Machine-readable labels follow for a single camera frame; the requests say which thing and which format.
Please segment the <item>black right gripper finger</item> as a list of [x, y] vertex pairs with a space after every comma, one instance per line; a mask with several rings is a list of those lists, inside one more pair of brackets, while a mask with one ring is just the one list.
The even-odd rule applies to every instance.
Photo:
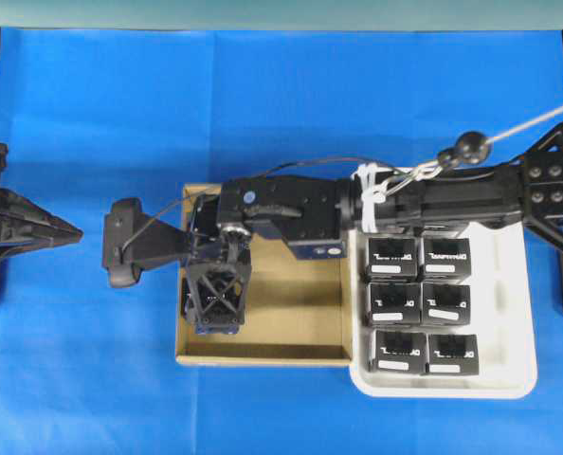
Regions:
[[186, 320], [197, 335], [235, 335], [245, 323], [250, 263], [193, 263], [185, 268]]

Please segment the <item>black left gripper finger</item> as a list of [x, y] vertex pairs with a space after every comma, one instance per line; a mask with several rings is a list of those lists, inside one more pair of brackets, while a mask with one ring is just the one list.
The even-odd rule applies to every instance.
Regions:
[[19, 254], [29, 253], [41, 249], [73, 245], [78, 243], [81, 239], [82, 235], [76, 234], [63, 237], [32, 238], [27, 241], [17, 243], [0, 243], [0, 262]]
[[0, 187], [0, 223], [31, 239], [80, 240], [83, 232], [20, 194]]

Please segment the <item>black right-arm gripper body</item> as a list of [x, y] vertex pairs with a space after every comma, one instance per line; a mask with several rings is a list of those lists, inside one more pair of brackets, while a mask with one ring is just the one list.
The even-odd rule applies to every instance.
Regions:
[[298, 260], [346, 256], [346, 181], [296, 175], [229, 180], [195, 198], [188, 227], [201, 241], [257, 234], [281, 240]]

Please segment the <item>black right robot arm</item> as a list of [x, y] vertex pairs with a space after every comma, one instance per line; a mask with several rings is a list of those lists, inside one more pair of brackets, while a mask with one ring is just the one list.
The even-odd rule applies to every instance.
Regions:
[[367, 321], [433, 324], [421, 300], [428, 282], [471, 271], [462, 231], [521, 223], [563, 253], [563, 122], [526, 152], [487, 166], [493, 139], [467, 132], [429, 163], [407, 170], [361, 165], [348, 178], [268, 172], [226, 182], [194, 202], [183, 318], [200, 335], [234, 334], [245, 320], [254, 236], [280, 240], [299, 260], [344, 256], [345, 238], [366, 236]]

